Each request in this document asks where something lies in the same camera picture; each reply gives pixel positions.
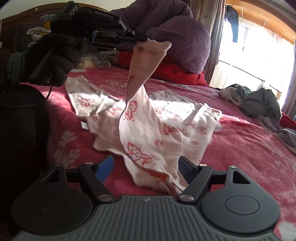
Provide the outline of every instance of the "wooden ceiling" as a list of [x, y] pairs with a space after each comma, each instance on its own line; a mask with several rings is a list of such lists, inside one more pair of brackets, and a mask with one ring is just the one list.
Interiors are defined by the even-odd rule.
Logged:
[[294, 44], [296, 33], [283, 21], [271, 15], [269, 12], [239, 0], [226, 0], [226, 4], [233, 5], [239, 17], [256, 23], [283, 37]]

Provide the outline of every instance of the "wooden headboard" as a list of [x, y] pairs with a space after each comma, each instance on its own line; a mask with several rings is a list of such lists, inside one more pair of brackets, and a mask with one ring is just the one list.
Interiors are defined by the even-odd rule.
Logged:
[[[27, 11], [21, 12], [17, 15], [2, 19], [2, 28], [0, 42], [2, 42], [3, 49], [15, 51], [15, 41], [17, 35], [17, 26], [23, 23], [39, 23], [39, 18], [44, 14], [56, 14], [67, 3], [51, 3], [37, 6]], [[89, 4], [78, 3], [79, 7], [93, 7], [106, 11], [103, 8], [92, 6]]]

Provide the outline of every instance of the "clothing tag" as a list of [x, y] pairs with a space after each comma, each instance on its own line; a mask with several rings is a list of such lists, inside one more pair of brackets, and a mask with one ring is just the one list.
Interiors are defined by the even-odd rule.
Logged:
[[80, 122], [81, 123], [81, 127], [82, 127], [82, 129], [86, 129], [86, 130], [88, 130], [88, 128], [87, 128], [87, 124], [85, 123], [85, 122]]

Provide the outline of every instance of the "hanging clothes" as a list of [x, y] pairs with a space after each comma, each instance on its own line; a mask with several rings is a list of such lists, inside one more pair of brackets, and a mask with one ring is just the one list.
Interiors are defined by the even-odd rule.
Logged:
[[225, 10], [225, 20], [231, 25], [233, 42], [237, 43], [239, 36], [239, 13], [230, 5], [226, 6]]

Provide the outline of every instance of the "red blanket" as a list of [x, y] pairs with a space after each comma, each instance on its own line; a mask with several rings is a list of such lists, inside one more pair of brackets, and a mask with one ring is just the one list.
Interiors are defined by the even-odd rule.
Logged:
[[[70, 73], [70, 77], [83, 75], [98, 88], [124, 99], [128, 71], [118, 67]], [[281, 207], [281, 218], [276, 235], [284, 241], [296, 239], [296, 156], [271, 133], [258, 126], [258, 122], [243, 115], [233, 104], [222, 100], [218, 91], [204, 86], [177, 85], [150, 78], [145, 83], [148, 94], [171, 90], [181, 96], [223, 113], [201, 163], [215, 170], [238, 166], [269, 192]], [[37, 87], [45, 96], [48, 86]], [[54, 87], [48, 99], [51, 132], [48, 141], [48, 159], [51, 164], [63, 163], [75, 168], [82, 163], [98, 162], [109, 153], [98, 152], [92, 145], [94, 137], [81, 128], [81, 123], [70, 104], [64, 86]], [[121, 194], [154, 195], [159, 192], [138, 188], [133, 183], [121, 157], [115, 156], [114, 170], [104, 182], [116, 196]]]
[[289, 116], [283, 113], [280, 124], [283, 128], [289, 128], [296, 131], [296, 122], [293, 121]]
[[[129, 69], [131, 64], [132, 52], [121, 52], [118, 56], [119, 65], [122, 68]], [[159, 80], [170, 81], [181, 85], [202, 85], [208, 86], [205, 81], [205, 72], [194, 74], [188, 72], [177, 61], [166, 56], [152, 75]]]

